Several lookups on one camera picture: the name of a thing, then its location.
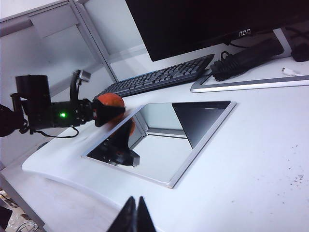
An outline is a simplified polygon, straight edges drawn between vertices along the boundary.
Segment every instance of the white desk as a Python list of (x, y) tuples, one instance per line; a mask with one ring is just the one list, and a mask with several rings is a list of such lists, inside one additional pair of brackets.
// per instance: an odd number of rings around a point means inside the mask
[[(258, 69), (252, 73), (258, 75)], [(151, 102), (238, 103), (175, 188), (102, 165), (101, 195), (117, 205), (129, 196), (144, 196), (154, 224), (165, 232), (308, 231), (309, 87), (210, 93), (191, 93), (190, 87), (125, 98), (130, 108)], [(108, 227), (117, 210), (87, 193), (22, 172), (22, 161), (2, 174), (51, 231)]]

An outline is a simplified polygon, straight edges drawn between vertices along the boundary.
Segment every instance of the black object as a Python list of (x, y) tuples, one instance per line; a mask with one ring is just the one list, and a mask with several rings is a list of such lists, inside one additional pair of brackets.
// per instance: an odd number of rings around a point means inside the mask
[(126, 0), (152, 61), (309, 18), (308, 0)]
[(292, 49), (291, 53), (296, 62), (304, 62), (309, 60), (309, 44), (301, 43)]
[[(292, 31), (294, 35), (291, 35), (291, 39), (301, 37), (309, 41), (309, 31), (300, 31), (295, 28), (286, 27), (286, 30)], [(292, 57), (296, 62), (304, 62), (309, 60), (309, 42), (301, 43), (292, 48)]]
[(143, 197), (136, 210), (135, 200), (130, 197), (107, 232), (155, 232)]
[(13, 211), (0, 206), (0, 227), (4, 230), (8, 226)]
[(154, 89), (195, 81), (205, 71), (214, 54), (177, 64), (165, 69), (146, 73), (112, 84), (102, 93), (116, 93), (121, 97)]
[[(124, 107), (106, 106), (98, 100), (91, 102), (78, 99), (79, 86), (82, 80), (88, 81), (89, 77), (90, 74), (85, 71), (75, 71), (70, 86), (70, 101), (51, 102), (47, 76), (17, 76), (17, 93), (11, 95), (14, 111), (0, 105), (0, 136), (7, 136), (19, 129), (21, 133), (29, 130), (30, 134), (37, 132), (47, 137), (60, 138), (40, 129), (73, 127), (78, 134), (75, 126), (95, 120), (99, 127), (124, 113)], [(28, 122), (24, 119), (23, 111), (28, 116)], [(71, 138), (77, 134), (61, 138)]]
[(234, 55), (223, 52), (221, 60), (211, 65), (211, 74), (217, 81), (223, 81), (231, 76), (244, 73), (282, 52), (283, 47), (280, 42), (274, 39), (264, 40)]
[(138, 166), (140, 156), (128, 147), (131, 125), (132, 120), (127, 121), (87, 156), (113, 165)]
[(233, 47), (239, 47), (239, 48), (248, 48), (247, 46), (241, 46), (241, 45), (237, 45), (237, 44), (234, 44), (234, 43), (228, 43), (227, 45), (231, 45)]

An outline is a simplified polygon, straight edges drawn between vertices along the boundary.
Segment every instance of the monitor stand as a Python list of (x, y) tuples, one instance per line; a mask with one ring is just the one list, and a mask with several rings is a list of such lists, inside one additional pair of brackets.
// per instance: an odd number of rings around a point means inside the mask
[(279, 40), (280, 44), (282, 45), (284, 51), (283, 53), (273, 56), (273, 59), (280, 59), (280, 58), (285, 58), (291, 56), (291, 40), (290, 37), (287, 35), (285, 29), (274, 29), (273, 32), (275, 33), (277, 39)]

